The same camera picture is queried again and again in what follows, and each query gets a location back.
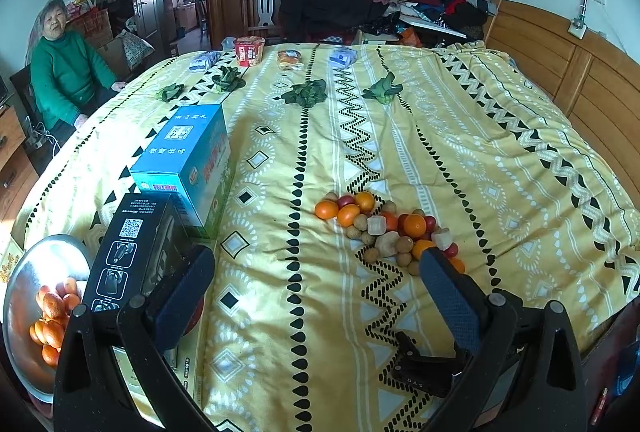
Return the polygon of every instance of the yellow bedspread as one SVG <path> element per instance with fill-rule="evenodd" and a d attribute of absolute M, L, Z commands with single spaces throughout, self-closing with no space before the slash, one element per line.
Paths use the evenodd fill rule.
<path fill-rule="evenodd" d="M 237 161 L 215 248 L 204 411 L 243 432 L 417 431 L 433 401 L 390 376 L 394 331 L 425 352 L 452 336 L 419 279 L 392 260 L 366 265 L 358 244 L 313 215 L 330 190 L 367 189 L 448 226 L 485 292 L 567 308 L 578 343 L 638 294 L 638 212 L 610 168 L 506 55 L 362 46 L 347 70 L 330 46 L 296 46 L 305 69 L 280 72 L 277 49 L 228 97 L 193 55 L 159 63 L 95 113 L 34 187 L 14 237 L 28 248 L 70 233 L 98 248 L 129 167 L 180 105 L 223 101 Z M 388 106 L 362 91 L 390 69 Z M 285 105 L 295 83 L 325 79 L 312 109 Z M 181 82 L 184 95 L 156 99 Z"/>

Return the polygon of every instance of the leafy green vegetable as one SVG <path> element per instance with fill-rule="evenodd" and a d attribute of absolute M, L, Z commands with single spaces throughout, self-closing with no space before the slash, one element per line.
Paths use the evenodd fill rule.
<path fill-rule="evenodd" d="M 380 78 L 371 86 L 371 88 L 363 90 L 362 97 L 366 99 L 375 99 L 383 105 L 388 105 L 394 100 L 396 94 L 402 92 L 401 83 L 393 84 L 395 79 L 396 76 L 394 76 L 394 73 L 389 71 L 385 78 Z"/>
<path fill-rule="evenodd" d="M 158 99 L 161 99 L 165 103 L 169 103 L 172 99 L 176 99 L 182 91 L 184 90 L 184 84 L 181 83 L 178 85 L 177 83 L 168 85 L 166 87 L 162 87 L 158 91 Z"/>
<path fill-rule="evenodd" d="M 222 94 L 224 92 L 233 92 L 236 88 L 242 88 L 246 85 L 244 79 L 240 78 L 240 70 L 234 66 L 220 66 L 222 74 L 212 76 L 211 80 L 216 84 L 217 91 Z"/>
<path fill-rule="evenodd" d="M 315 79 L 294 85 L 289 92 L 282 95 L 282 98 L 284 103 L 297 103 L 301 107 L 311 108 L 326 99 L 326 82 L 324 79 Z"/>

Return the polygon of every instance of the woman's left hand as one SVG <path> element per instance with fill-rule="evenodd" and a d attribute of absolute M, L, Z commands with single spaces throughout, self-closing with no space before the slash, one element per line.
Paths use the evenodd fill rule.
<path fill-rule="evenodd" d="M 116 81 L 116 83 L 111 85 L 111 90 L 114 90 L 115 92 L 120 92 L 126 86 L 127 86 L 126 81 Z"/>

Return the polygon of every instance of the metal bowl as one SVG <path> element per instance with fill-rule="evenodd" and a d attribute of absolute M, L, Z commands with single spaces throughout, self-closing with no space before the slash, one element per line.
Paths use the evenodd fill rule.
<path fill-rule="evenodd" d="M 40 401 L 53 403 L 55 369 L 45 364 L 42 346 L 29 335 L 29 327 L 42 318 L 36 302 L 40 286 L 55 289 L 67 277 L 79 281 L 78 291 L 89 278 L 87 249 L 69 235 L 51 235 L 24 254 L 9 279 L 4 295 L 2 334 L 14 370 L 27 390 Z"/>

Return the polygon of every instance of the person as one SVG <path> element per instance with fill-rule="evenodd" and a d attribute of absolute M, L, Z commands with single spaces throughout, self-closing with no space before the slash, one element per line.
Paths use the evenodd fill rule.
<path fill-rule="evenodd" d="M 127 84 L 80 33 L 65 29 L 66 22 L 64 2 L 50 1 L 40 14 L 42 37 L 31 57 L 36 105 L 60 146 Z"/>

